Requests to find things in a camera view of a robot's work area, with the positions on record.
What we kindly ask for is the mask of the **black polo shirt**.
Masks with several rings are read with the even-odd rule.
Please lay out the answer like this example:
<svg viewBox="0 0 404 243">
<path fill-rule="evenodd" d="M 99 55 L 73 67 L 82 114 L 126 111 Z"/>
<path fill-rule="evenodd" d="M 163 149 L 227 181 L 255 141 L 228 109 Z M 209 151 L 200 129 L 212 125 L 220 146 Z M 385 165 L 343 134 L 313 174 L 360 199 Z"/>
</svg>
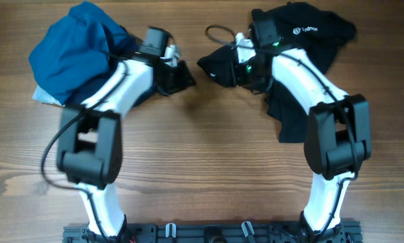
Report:
<svg viewBox="0 0 404 243">
<path fill-rule="evenodd" d="M 278 34 L 282 39 L 278 50 L 296 47 L 305 51 L 309 60 L 323 74 L 335 60 L 341 47 L 355 38 L 353 23 L 332 11 L 323 11 L 305 2 L 288 2 L 268 11 L 252 10 L 250 40 L 255 45 L 256 55 L 268 55 L 262 50 L 273 46 L 267 42 L 269 34 Z M 237 51 L 225 45 L 210 55 L 202 57 L 198 66 L 210 79 L 224 87 L 231 86 L 232 65 L 238 64 Z M 265 93 L 267 114 L 280 121 L 279 142 L 302 143 L 306 137 L 307 115 L 296 96 L 272 76 L 272 88 Z"/>
</svg>

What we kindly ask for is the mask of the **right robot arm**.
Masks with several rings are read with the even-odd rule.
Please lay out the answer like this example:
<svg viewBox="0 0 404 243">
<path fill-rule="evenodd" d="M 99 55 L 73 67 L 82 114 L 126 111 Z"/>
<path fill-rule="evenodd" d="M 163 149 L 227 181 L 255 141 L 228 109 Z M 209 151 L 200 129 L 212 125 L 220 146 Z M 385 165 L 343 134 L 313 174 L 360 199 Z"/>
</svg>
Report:
<svg viewBox="0 0 404 243">
<path fill-rule="evenodd" d="M 270 20 L 256 22 L 250 36 L 238 32 L 231 46 L 248 74 L 256 59 L 267 58 L 264 71 L 282 84 L 306 113 L 304 156 L 313 172 L 310 197 L 299 220 L 299 239 L 319 242 L 339 235 L 339 213 L 348 185 L 370 158 L 370 108 L 361 94 L 335 86 L 300 47 L 284 45 Z"/>
</svg>

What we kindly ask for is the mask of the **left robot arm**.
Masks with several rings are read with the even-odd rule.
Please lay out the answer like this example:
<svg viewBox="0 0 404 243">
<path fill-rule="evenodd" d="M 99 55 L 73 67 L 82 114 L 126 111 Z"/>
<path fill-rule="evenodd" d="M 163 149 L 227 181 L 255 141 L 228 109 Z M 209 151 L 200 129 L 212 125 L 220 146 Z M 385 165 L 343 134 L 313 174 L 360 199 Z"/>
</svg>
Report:
<svg viewBox="0 0 404 243">
<path fill-rule="evenodd" d="M 161 28 L 149 27 L 138 49 L 116 60 L 99 90 L 61 115 L 56 166 L 88 214 L 87 224 L 64 228 L 64 242 L 130 241 L 115 185 L 123 162 L 121 121 L 151 90 L 169 96 L 195 84 L 172 34 Z"/>
</svg>

